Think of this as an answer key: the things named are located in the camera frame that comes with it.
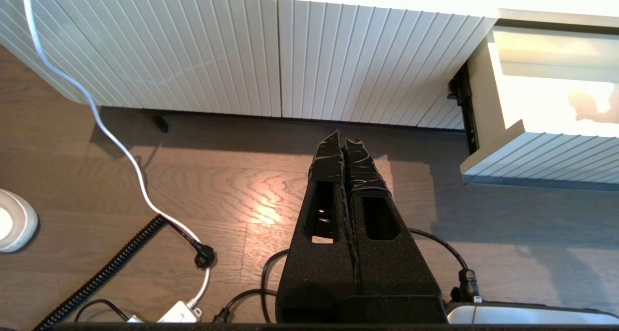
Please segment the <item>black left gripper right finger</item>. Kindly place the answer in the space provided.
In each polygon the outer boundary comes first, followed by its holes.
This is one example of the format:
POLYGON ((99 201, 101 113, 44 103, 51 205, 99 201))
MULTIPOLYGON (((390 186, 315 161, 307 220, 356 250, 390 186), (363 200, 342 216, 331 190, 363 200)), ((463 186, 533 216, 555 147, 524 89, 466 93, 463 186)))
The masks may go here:
POLYGON ((361 292, 441 298, 442 291, 364 143, 346 139, 343 157, 361 292))

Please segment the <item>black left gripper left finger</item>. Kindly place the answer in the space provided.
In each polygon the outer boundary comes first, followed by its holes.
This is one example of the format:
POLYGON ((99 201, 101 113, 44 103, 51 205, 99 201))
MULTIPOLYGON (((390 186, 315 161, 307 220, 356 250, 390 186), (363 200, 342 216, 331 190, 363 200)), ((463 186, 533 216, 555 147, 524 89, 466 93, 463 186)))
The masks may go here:
POLYGON ((312 157, 278 298, 337 299, 354 293, 358 250, 346 181, 340 131, 335 130, 312 157))

